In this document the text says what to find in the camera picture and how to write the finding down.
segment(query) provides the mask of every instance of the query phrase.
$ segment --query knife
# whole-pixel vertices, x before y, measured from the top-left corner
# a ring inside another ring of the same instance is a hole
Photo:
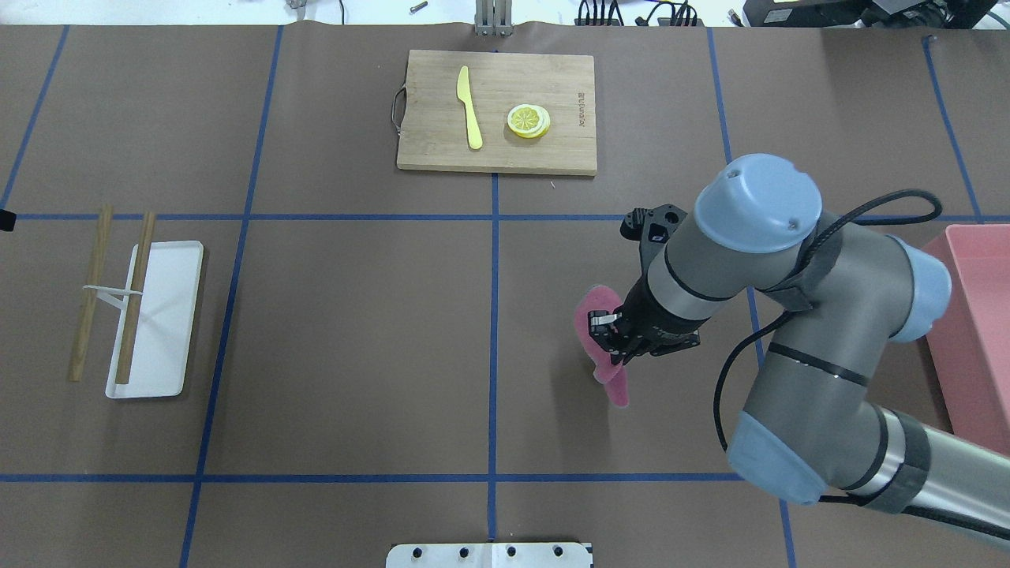
[[[481,150],[484,138],[481,137],[481,127],[477,125],[477,114],[474,113],[474,100],[470,96],[470,68],[460,68],[460,78],[456,81],[456,96],[467,108],[467,141],[471,150]]]

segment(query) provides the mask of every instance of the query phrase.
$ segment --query cutting board handle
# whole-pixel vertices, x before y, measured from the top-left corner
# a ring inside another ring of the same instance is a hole
[[[403,93],[403,115],[400,116],[400,121],[396,121],[396,101],[400,99],[400,93]],[[393,109],[390,111],[389,119],[393,122],[393,126],[396,128],[396,135],[400,135],[402,131],[401,126],[403,125],[403,118],[407,115],[407,82],[404,81],[403,85],[396,91],[393,95]]]

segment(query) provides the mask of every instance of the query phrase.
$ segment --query pink bin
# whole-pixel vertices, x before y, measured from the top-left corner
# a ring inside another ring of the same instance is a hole
[[[1010,455],[1010,224],[950,225],[923,248],[953,290],[926,336],[957,436]]]

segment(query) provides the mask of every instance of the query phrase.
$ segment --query robotic arm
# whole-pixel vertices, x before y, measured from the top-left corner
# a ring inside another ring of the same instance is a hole
[[[672,205],[628,214],[621,232],[640,243],[642,276],[613,313],[589,314],[590,335],[615,364],[693,347],[698,327],[753,286],[787,311],[728,445],[730,466],[792,503],[813,504],[832,486],[1010,550],[1010,459],[865,400],[887,342],[925,335],[950,294],[939,261],[849,222],[870,206],[839,218],[788,161],[739,158],[690,215]]]

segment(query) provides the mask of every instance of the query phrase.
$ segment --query lemon half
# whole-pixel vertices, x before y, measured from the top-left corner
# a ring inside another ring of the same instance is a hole
[[[538,138],[550,128],[547,109],[535,104],[520,104],[508,111],[506,120],[510,130],[524,138]]]

